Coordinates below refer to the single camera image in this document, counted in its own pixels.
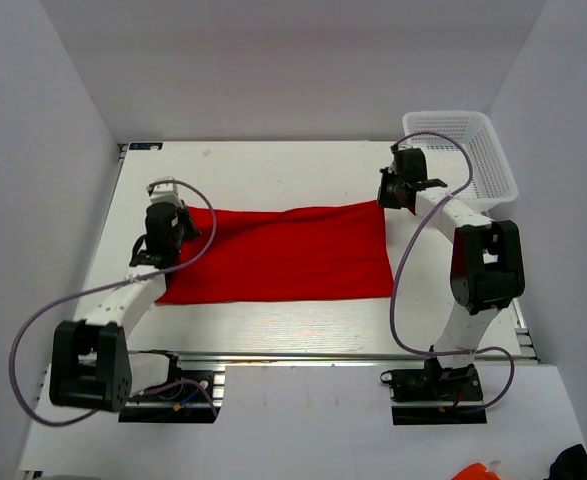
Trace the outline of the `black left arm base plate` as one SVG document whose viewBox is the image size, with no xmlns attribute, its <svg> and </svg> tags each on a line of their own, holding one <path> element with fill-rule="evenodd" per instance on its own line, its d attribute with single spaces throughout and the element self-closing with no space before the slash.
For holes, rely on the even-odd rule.
<svg viewBox="0 0 587 480">
<path fill-rule="evenodd" d="M 159 393 L 133 397 L 119 412 L 123 424 L 213 424 L 221 410 L 225 373 L 219 369 L 189 369 L 172 365 L 167 385 Z"/>
</svg>

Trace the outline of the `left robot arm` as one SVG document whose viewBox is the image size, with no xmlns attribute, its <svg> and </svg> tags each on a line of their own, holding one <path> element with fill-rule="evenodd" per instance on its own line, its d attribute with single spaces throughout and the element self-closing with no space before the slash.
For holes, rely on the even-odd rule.
<svg viewBox="0 0 587 480">
<path fill-rule="evenodd" d="M 146 233 L 135 244 L 128 274 L 84 319 L 63 321 L 54 332 L 49 398 L 56 406 L 118 412 L 148 389 L 172 399 L 184 374 L 162 353 L 131 353 L 127 338 L 164 295 L 171 276 L 164 268 L 179 260 L 182 244 L 200 236 L 182 202 L 146 209 Z"/>
</svg>

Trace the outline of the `red t-shirt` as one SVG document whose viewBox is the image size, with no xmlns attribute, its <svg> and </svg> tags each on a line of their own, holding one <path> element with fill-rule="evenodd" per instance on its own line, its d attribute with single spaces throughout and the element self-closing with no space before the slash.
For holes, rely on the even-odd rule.
<svg viewBox="0 0 587 480">
<path fill-rule="evenodd" d="M 393 286 L 384 211 L 373 201 L 281 212 L 192 208 L 164 305 L 386 298 Z"/>
</svg>

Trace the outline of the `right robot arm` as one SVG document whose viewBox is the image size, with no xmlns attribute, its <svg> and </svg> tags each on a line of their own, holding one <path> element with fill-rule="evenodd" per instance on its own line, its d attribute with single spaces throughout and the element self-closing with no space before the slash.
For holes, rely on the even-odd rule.
<svg viewBox="0 0 587 480">
<path fill-rule="evenodd" d="M 445 399 L 461 385 L 456 368 L 474 361 L 489 325 L 524 291 L 519 229 L 510 220 L 495 221 L 473 210 L 459 199 L 463 187 L 452 190 L 444 181 L 430 178 L 421 149 L 396 143 L 391 152 L 391 165 L 381 170 L 378 204 L 407 209 L 421 219 L 395 273 L 389 307 L 391 334 L 402 349 L 440 362 L 426 371 L 424 384 L 432 396 Z M 400 339 L 395 313 L 404 267 L 428 225 L 452 245 L 449 284 L 455 303 L 442 334 L 423 351 Z"/>
</svg>

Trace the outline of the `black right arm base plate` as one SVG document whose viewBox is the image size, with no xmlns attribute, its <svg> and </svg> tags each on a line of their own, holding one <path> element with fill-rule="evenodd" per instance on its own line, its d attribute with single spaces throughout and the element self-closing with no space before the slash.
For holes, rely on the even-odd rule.
<svg viewBox="0 0 587 480">
<path fill-rule="evenodd" d="M 433 383 L 424 369 L 387 370 L 380 381 L 390 389 L 394 426 L 481 425 L 487 423 L 484 395 L 475 369 L 465 378 Z"/>
</svg>

